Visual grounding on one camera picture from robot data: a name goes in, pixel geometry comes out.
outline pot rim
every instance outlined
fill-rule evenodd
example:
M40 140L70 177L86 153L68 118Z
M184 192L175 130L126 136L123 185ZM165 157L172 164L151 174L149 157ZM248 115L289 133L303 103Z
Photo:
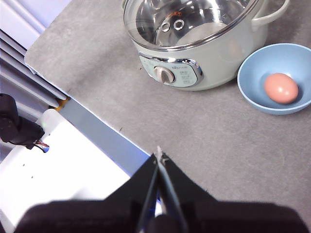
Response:
M246 8L244 9L244 11L235 19L233 20L231 23L229 23L227 26L225 26L224 28L220 29L219 31L217 31L214 34L211 34L207 37L204 37L203 39L194 41L192 43L188 43L188 44L184 44L184 45L179 45L179 46L157 46L157 47L153 47L153 46L148 46L146 44L142 44L140 42L138 42L130 33L129 30L126 26L125 23L125 13L123 14L123 23L125 25L125 27L127 28L127 33L129 34L129 36L131 37L131 39L138 45L140 45L143 48L146 48L148 50L153 50L153 51L161 51L161 52L169 52L169 51L182 51L182 50L188 50L188 49L192 49L195 47L198 47L200 45L206 44L207 42L210 42L214 39L217 39L218 37L224 35L226 32L230 31L231 29L233 29L235 26L237 26L246 16L249 15L249 13L255 8L255 6L257 5L257 3L260 0L251 0L249 2L249 4L246 6ZM128 5L129 0L126 2L125 7L124 7L124 12L126 11L126 6Z

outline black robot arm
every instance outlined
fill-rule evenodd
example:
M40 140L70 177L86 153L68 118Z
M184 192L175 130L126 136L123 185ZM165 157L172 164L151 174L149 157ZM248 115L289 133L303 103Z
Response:
M0 138L3 142L31 150L43 135L41 126L18 115L14 98L0 93Z

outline pot handle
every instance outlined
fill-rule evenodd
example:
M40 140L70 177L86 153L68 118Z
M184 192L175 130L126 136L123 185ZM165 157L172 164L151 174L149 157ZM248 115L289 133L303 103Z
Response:
M256 31L259 27L261 27L265 24L271 23L271 22L275 21L276 19L280 18L285 13L285 11L287 10L290 2L291 2L291 0L285 0L282 7L280 9L278 9L277 11L275 11L274 13L267 15L267 16L252 19L253 31Z

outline stainless steel trim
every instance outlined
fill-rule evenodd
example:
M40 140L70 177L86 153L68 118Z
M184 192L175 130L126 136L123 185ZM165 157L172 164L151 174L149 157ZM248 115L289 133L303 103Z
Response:
M170 24L169 22L164 22L164 23L162 23L162 25L161 25L161 30L162 30L164 33L166 33L166 32L169 31L170 27L171 27L171 24Z
M219 30L218 32L209 35L201 40L197 40L193 43L189 43L189 44L185 44L185 45L181 45L181 46L171 46L171 47L151 47L148 45L144 45L140 42L138 42L130 33L129 36L131 37L131 39L137 43L138 45L142 46L143 48L149 49L149 50L153 50L153 51L163 51L163 52L168 52L168 51L182 51L182 50L187 50L187 49L191 49L200 45L203 45L207 42L210 42L220 36L222 36L223 34L225 34L226 32L230 31L231 29L233 29L235 26L237 26L254 8L255 6L258 4L260 0L253 0L253 2L250 2L247 7L245 8L245 10L231 23L229 23L226 27L224 27L223 29Z
M175 28L177 31L179 31L179 30L182 30L182 29L183 29L184 25L185 25L185 22L184 22L182 19L178 19L178 20L176 20L175 23L174 23L174 28Z
M145 57L147 59L153 60L153 61L157 61L157 62L164 62L164 63L185 63L189 66L191 66L191 68L193 69L196 77L197 77L197 81L195 84L191 85L191 86L186 86L186 87L178 87L178 86L171 86L174 88L190 88L193 87L195 85L198 85L200 83L200 81L202 81L202 79L204 78L204 74L202 72L201 67L197 64L197 62L193 59L189 59L189 58L159 58L159 57L153 57L147 54L144 54L142 52L138 53L139 56Z

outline white pot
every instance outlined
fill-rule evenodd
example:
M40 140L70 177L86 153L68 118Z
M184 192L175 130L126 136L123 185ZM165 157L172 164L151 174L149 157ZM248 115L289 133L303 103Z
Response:
M156 81L188 91L210 89L236 77L243 60L264 45L268 23L281 17L289 3L285 0L278 11L265 16L268 0L258 0L243 19L198 45L156 50L132 39L144 68Z

